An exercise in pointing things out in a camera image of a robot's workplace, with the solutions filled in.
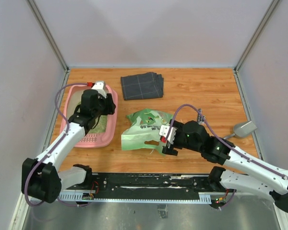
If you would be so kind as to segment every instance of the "wooden floor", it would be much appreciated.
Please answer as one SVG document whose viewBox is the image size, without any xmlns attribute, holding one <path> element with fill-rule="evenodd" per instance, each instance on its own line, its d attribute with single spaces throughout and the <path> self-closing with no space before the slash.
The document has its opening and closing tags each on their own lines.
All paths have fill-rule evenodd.
<svg viewBox="0 0 288 230">
<path fill-rule="evenodd" d="M 120 77 L 154 71 L 164 77 L 164 96 L 159 99 L 124 101 Z M 118 96 L 118 120 L 112 142 L 103 148 L 73 148 L 60 170 L 66 170 L 78 163 L 90 165 L 94 172 L 129 173 L 209 173 L 214 166 L 197 152 L 180 150 L 178 156 L 161 155 L 151 149 L 122 151 L 120 136 L 130 127 L 125 117 L 145 108 L 174 114 L 184 103 L 202 108 L 203 114 L 215 132 L 220 136 L 230 133 L 232 127 L 246 121 L 238 88 L 231 69 L 72 69 L 68 83 L 105 81 Z M 65 104 L 65 92 L 61 110 Z M 184 108 L 177 120 L 184 123 L 195 120 L 197 114 Z M 59 134 L 61 117 L 58 117 L 53 138 Z M 232 142 L 257 156 L 251 136 L 245 139 L 232 138 Z"/>
</svg>

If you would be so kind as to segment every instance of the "gray wall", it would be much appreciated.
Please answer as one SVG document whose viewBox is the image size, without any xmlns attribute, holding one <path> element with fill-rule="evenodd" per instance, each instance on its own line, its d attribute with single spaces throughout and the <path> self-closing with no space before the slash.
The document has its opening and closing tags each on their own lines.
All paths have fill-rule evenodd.
<svg viewBox="0 0 288 230">
<path fill-rule="evenodd" d="M 0 230 L 21 190 L 21 165 L 42 148 L 63 70 L 25 0 L 0 0 Z"/>
<path fill-rule="evenodd" d="M 275 14 L 240 70 L 263 157 L 288 169 L 288 0 Z"/>
<path fill-rule="evenodd" d="M 270 2 L 36 0 L 77 67 L 233 67 Z"/>
</svg>

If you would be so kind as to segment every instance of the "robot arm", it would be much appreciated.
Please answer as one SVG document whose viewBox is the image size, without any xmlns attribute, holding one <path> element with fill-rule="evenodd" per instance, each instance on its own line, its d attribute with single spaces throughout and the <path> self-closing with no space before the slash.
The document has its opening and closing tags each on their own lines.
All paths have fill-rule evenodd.
<svg viewBox="0 0 288 230">
<path fill-rule="evenodd" d="M 72 148 L 95 126 L 96 119 L 101 115 L 114 114 L 115 108 L 112 95 L 106 92 L 103 81 L 97 81 L 91 89 L 85 90 L 81 104 L 56 140 L 37 158 L 27 158 L 23 162 L 22 193 L 25 193 L 25 183 L 37 164 L 39 166 L 29 178 L 27 188 L 27 194 L 34 198 L 52 203 L 61 190 L 75 184 L 91 185 L 92 169 L 88 166 L 77 164 L 67 171 L 58 173 L 58 170 Z"/>
<path fill-rule="evenodd" d="M 214 167 L 209 174 L 210 186 L 237 189 L 249 192 L 275 202 L 281 210 L 288 212 L 288 170 L 278 168 L 246 153 L 233 143 L 210 136 L 205 127 L 195 121 L 186 124 L 174 121 L 173 128 L 161 126 L 162 152 L 177 156 L 175 149 L 190 149 L 199 152 L 211 163 L 236 168 L 248 175 L 234 173 L 221 167 Z"/>
</svg>

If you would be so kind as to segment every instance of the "folded dark towel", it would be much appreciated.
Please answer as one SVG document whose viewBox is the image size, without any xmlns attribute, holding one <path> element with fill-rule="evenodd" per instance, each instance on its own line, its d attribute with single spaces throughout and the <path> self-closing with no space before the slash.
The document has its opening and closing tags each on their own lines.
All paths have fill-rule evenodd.
<svg viewBox="0 0 288 230">
<path fill-rule="evenodd" d="M 164 79 L 154 72 L 121 77 L 124 100 L 153 99 L 163 97 Z"/>
</svg>

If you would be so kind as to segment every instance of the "pink laundry basket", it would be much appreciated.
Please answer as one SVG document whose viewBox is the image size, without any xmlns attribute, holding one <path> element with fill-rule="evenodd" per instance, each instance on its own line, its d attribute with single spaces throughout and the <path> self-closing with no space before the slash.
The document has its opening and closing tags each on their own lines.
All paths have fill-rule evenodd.
<svg viewBox="0 0 288 230">
<path fill-rule="evenodd" d="M 115 113 L 113 115 L 108 115 L 106 131 L 104 133 L 88 133 L 75 145 L 75 147 L 98 148 L 107 146 L 112 141 L 117 120 L 118 96 L 117 93 L 108 85 L 106 85 L 106 88 L 108 92 L 112 94 L 113 102 L 116 105 Z M 67 119 L 73 114 L 77 104 L 81 101 L 83 91 L 87 89 L 91 89 L 91 87 L 74 85 L 70 88 L 63 111 L 63 114 Z M 60 133 L 63 131 L 65 126 L 66 122 L 62 119 Z"/>
</svg>

